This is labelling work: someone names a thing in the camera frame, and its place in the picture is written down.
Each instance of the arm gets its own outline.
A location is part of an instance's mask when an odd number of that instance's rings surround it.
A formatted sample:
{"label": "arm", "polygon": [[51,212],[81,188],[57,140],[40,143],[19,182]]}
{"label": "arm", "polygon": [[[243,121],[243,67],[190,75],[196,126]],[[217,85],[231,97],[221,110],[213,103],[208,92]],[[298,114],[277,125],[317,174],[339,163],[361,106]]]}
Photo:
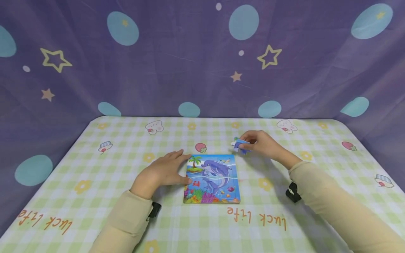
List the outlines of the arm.
{"label": "arm", "polygon": [[158,158],[135,179],[131,189],[124,192],[107,217],[89,253],[132,253],[149,223],[152,196],[161,185],[189,184],[191,179],[177,170],[191,155],[183,150]]}
{"label": "arm", "polygon": [[131,253],[141,240],[152,200],[124,192],[107,217],[89,253]]}
{"label": "arm", "polygon": [[241,136],[257,151],[289,170],[304,203],[325,219],[354,253],[404,253],[404,240],[371,210],[362,205],[323,170],[303,162],[264,131],[247,131]]}

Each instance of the table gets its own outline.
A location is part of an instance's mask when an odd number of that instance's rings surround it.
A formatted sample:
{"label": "table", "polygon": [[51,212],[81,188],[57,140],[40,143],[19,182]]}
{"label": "table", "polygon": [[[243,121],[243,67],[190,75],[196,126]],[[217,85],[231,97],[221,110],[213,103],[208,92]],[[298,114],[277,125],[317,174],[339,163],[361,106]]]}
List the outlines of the table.
{"label": "table", "polygon": [[[246,130],[265,130],[316,163],[405,236],[405,194],[338,121],[100,117],[0,239],[0,252],[87,252],[117,198],[155,158],[180,148],[199,154],[198,143],[207,154],[231,153]],[[349,252],[322,218],[286,197],[281,164],[252,152],[235,159],[240,204],[187,205],[183,187],[160,188],[162,209],[134,252]]]}

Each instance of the fabric backdrop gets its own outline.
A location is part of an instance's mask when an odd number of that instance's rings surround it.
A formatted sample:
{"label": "fabric backdrop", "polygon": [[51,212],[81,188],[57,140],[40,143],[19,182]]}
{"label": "fabric backdrop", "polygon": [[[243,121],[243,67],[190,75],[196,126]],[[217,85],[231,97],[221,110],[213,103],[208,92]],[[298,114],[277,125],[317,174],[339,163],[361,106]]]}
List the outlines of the fabric backdrop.
{"label": "fabric backdrop", "polygon": [[405,189],[402,0],[2,0],[0,235],[101,115],[325,118]]}

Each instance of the white dot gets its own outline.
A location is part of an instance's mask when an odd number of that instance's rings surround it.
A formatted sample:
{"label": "white dot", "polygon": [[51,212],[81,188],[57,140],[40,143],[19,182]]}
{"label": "white dot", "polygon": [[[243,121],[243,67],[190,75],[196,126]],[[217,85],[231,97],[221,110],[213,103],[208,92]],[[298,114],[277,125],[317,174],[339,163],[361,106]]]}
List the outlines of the white dot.
{"label": "white dot", "polygon": [[31,69],[28,67],[28,66],[23,66],[23,70],[25,71],[25,72],[30,72],[31,71]]}

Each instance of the right hand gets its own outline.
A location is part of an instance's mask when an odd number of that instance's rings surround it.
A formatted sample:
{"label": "right hand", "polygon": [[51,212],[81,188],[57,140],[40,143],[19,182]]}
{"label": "right hand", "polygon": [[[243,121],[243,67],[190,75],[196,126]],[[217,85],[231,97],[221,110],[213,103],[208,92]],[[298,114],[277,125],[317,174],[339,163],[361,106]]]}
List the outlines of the right hand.
{"label": "right hand", "polygon": [[240,139],[250,142],[250,144],[241,144],[239,146],[240,148],[258,152],[273,160],[280,159],[280,157],[287,151],[263,130],[247,131],[242,134]]}

